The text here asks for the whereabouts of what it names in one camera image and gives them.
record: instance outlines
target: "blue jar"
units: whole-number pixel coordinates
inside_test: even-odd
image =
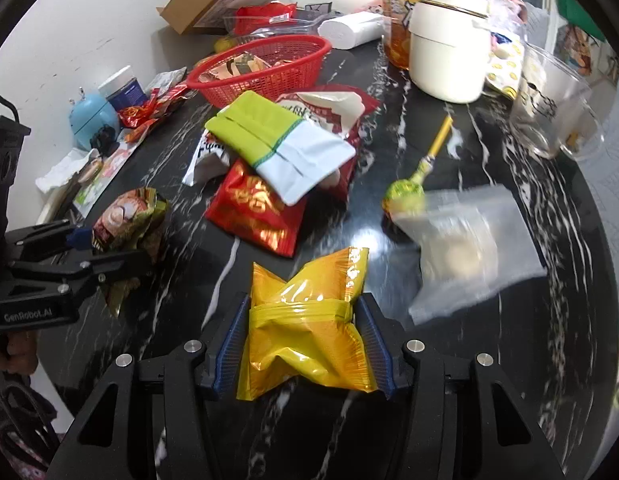
[[[141,106],[148,100],[130,65],[103,81],[98,91],[117,112],[130,106]]]

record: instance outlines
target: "blue gripper pad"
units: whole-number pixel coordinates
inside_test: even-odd
[[[209,400],[236,396],[238,371],[248,337],[250,297],[237,294],[207,346],[200,386]]]
[[[400,322],[383,316],[369,292],[354,303],[353,312],[376,383],[390,399],[411,383],[411,367],[403,359],[401,349],[407,340],[405,331]]]

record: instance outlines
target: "black marble table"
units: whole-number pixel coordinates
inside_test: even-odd
[[[509,134],[506,101],[484,96],[470,106],[446,105],[388,66],[376,43],[333,50],[319,82],[356,85],[381,101],[360,130],[363,149],[347,206],[313,196],[292,259],[220,231],[203,212],[221,179],[181,184],[200,126],[216,112],[201,96],[187,102],[134,153],[88,218],[94,221],[117,195],[142,185],[156,187],[172,205],[155,278],[133,293],[118,319],[97,294],[77,324],[41,334],[40,358],[61,397],[76,412],[120,353],[158,356],[199,338],[209,308],[221,311],[236,291],[250,289],[252,262],[290,277],[305,262],[356,244],[370,248],[365,290],[383,312],[441,353],[492,354],[537,414],[567,477],[583,478],[611,407],[619,313],[607,241],[577,166],[561,156],[528,156]],[[458,131],[425,188],[504,184],[519,203],[547,277],[413,326],[405,313],[419,290],[419,252],[409,240],[387,235],[379,202],[392,181],[414,171],[448,110]],[[213,316],[203,340],[217,324]],[[382,394],[330,390],[298,378],[254,402],[209,403],[208,414],[225,478],[288,480],[384,478],[406,416]],[[163,480],[165,469],[159,468]]]

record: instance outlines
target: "yellow snack bag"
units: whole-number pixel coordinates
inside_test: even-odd
[[[334,388],[377,389],[352,323],[368,252],[350,247],[317,258],[289,282],[254,264],[237,399],[254,400],[295,375]]]

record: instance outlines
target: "red snack bag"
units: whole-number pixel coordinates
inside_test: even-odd
[[[158,88],[152,90],[150,98],[142,106],[123,108],[118,113],[125,128],[137,128],[151,117],[158,104]]]
[[[185,81],[174,85],[174,88],[171,88],[158,98],[156,107],[150,117],[158,119],[163,117],[163,115],[170,114],[178,105],[188,99],[189,96],[186,94],[189,91],[190,89]]]
[[[291,257],[306,203],[304,197],[286,206],[239,158],[205,211],[205,218],[229,233]]]
[[[379,101],[354,86],[328,84],[282,94],[276,103],[296,115],[314,122],[328,132],[340,136],[358,150],[361,118],[378,107]],[[336,186],[324,187],[337,199],[347,201],[349,183],[356,167],[356,157],[339,168]]]
[[[285,5],[272,2],[263,6],[241,7],[235,14],[234,35],[245,36],[257,28],[280,23],[294,23],[292,18],[295,14],[296,4]]]
[[[150,129],[154,129],[154,125],[157,123],[158,119],[148,119],[144,123],[141,124],[138,128],[133,129],[131,132],[125,135],[125,142],[131,144],[141,139],[143,136],[147,136],[149,134]]]

